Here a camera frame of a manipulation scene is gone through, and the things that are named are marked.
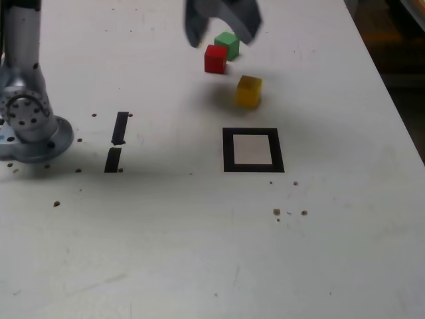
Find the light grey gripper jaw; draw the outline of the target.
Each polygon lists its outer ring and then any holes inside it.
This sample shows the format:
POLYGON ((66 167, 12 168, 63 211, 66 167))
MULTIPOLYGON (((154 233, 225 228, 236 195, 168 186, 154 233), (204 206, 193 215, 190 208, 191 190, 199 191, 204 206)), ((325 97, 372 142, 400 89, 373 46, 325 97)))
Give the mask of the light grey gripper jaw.
POLYGON ((262 25, 262 16, 255 0, 219 1, 218 18, 224 21, 245 45, 250 45, 262 25))

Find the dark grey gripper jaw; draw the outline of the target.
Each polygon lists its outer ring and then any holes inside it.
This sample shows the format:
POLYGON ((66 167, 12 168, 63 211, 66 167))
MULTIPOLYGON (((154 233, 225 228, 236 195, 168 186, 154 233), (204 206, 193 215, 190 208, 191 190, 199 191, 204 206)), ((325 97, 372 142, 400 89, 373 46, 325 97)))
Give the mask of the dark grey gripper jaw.
POLYGON ((185 1, 185 34, 192 47, 198 47, 208 29, 209 21, 216 17, 218 2, 213 0, 185 1))

